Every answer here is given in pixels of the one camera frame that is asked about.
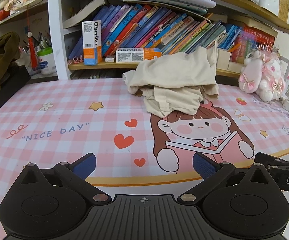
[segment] orange box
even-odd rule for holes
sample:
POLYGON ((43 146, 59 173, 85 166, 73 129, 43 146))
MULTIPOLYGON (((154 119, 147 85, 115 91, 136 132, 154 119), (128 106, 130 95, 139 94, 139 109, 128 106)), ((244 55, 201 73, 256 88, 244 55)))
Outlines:
POLYGON ((119 48, 116 50, 116 62, 142 62, 162 56, 160 49, 156 48, 119 48))

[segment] white flower print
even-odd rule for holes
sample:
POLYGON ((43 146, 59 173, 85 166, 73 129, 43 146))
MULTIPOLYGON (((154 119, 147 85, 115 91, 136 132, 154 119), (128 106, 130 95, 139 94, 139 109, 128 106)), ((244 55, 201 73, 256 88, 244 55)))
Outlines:
POLYGON ((47 103, 47 104, 43 104, 43 106, 40 108, 40 111, 45 110, 47 111, 50 107, 53 107, 53 105, 51 104, 51 102, 47 103))
POLYGON ((289 128, 284 125, 282 129, 286 132, 287 135, 289 135, 289 128))

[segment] metal screw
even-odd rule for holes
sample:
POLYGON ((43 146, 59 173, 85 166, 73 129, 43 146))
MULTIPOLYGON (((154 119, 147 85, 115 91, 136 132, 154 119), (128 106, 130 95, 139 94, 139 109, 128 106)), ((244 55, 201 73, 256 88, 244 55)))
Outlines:
POLYGON ((196 196, 192 194, 183 194, 180 197, 183 201, 191 202, 196 200, 196 196))
POLYGON ((108 195, 106 194, 97 194, 93 196, 93 200, 98 201, 98 202, 103 202, 108 199, 108 195))

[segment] pink cheek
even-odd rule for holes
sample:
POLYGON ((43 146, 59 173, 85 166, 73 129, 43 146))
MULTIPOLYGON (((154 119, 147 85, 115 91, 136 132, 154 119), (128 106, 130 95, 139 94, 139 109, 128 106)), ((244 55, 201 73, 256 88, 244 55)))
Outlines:
POLYGON ((181 134, 190 134, 190 133, 192 133, 192 129, 188 125, 185 125, 185 124, 179 125, 177 127, 177 130, 181 134))
POLYGON ((211 129, 215 132, 222 132, 223 131, 223 127, 221 124, 219 123, 213 123, 211 124, 211 129))

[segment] crosshair marking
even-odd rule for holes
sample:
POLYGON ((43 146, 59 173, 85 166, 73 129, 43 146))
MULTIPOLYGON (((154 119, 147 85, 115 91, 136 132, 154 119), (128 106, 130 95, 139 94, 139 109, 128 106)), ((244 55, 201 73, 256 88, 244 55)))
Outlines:
POLYGON ((150 200, 144 197, 144 198, 140 199, 140 201, 141 201, 142 203, 147 203, 147 202, 150 201, 150 200))

